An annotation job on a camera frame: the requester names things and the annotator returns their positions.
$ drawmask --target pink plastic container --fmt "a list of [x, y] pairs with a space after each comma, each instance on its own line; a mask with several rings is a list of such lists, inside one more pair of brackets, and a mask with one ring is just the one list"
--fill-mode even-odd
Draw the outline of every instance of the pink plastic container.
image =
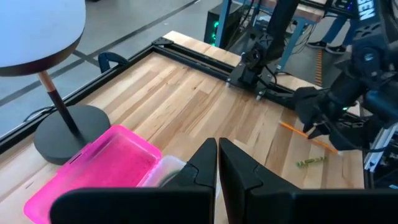
[[82, 187], [137, 187], [145, 182], [162, 153], [122, 126], [112, 126], [57, 171], [24, 207], [36, 224], [50, 223], [49, 211], [59, 196]]

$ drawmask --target orange pencil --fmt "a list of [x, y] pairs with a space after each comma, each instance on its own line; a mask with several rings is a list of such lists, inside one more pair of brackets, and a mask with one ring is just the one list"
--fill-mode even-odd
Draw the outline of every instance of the orange pencil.
[[[308, 138], [308, 135], [306, 135], [306, 134], [305, 134], [304, 132], [302, 132], [302, 131], [299, 131], [299, 130], [293, 128], [291, 125], [286, 124], [285, 122], [282, 122], [282, 121], [279, 121], [279, 123], [280, 123], [283, 127], [288, 128], [288, 129], [294, 131], [295, 133], [297, 133], [297, 134], [299, 134], [299, 135], [301, 135], [301, 136], [303, 136], [303, 137]], [[323, 146], [325, 149], [328, 149], [328, 150], [330, 150], [330, 151], [332, 151], [332, 152], [334, 152], [334, 153], [336, 153], [336, 154], [339, 154], [338, 151], [337, 151], [337, 149], [330, 147], [328, 144], [324, 143], [323, 141], [319, 141], [319, 140], [316, 140], [316, 139], [311, 139], [311, 141], [314, 142], [314, 143], [317, 143], [317, 144], [320, 145], [320, 146]]]

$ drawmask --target person's shoe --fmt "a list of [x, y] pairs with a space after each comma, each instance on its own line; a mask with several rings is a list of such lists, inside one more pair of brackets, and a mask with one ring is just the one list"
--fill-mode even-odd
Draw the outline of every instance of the person's shoe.
[[331, 54], [342, 55], [346, 52], [347, 48], [342, 45], [337, 46], [337, 47], [327, 46], [325, 50]]
[[307, 42], [307, 46], [314, 48], [314, 49], [325, 49], [327, 43], [323, 41], [318, 41], [318, 42]]

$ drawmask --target round black base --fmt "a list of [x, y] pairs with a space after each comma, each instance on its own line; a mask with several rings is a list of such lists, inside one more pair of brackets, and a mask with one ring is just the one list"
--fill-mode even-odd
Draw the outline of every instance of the round black base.
[[106, 113], [94, 106], [69, 106], [68, 111], [78, 126], [79, 134], [72, 134], [57, 111], [39, 124], [34, 136], [38, 152], [46, 161], [56, 165], [66, 163], [111, 126]]

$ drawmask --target wooden tabletop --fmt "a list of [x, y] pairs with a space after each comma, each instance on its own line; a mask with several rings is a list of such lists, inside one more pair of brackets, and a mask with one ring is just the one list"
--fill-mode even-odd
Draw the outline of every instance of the wooden tabletop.
[[[231, 65], [239, 62], [235, 54], [177, 32], [165, 37]], [[291, 76], [278, 76], [278, 83], [291, 89], [312, 86]], [[102, 108], [113, 124], [133, 130], [164, 154], [183, 161], [206, 138], [227, 137], [300, 188], [363, 188], [361, 152], [333, 154], [279, 125], [281, 120], [301, 128], [293, 111], [256, 101], [252, 94], [226, 88], [224, 82], [161, 55], [149, 55], [81, 103]], [[295, 165], [318, 156], [328, 159], [308, 168]], [[1, 154], [0, 223], [30, 223], [23, 206], [57, 168], [35, 150], [32, 136]], [[226, 223], [222, 194], [216, 207], [217, 223]]]
[[[312, 1], [320, 4], [326, 3], [326, 0], [312, 0]], [[269, 8], [274, 8], [276, 6], [276, 3], [277, 0], [261, 0], [261, 4]], [[299, 4], [295, 12], [295, 16], [299, 16], [313, 22], [319, 22], [322, 19], [323, 15], [324, 15], [323, 10], [315, 9], [313, 7], [305, 6], [303, 4]]]

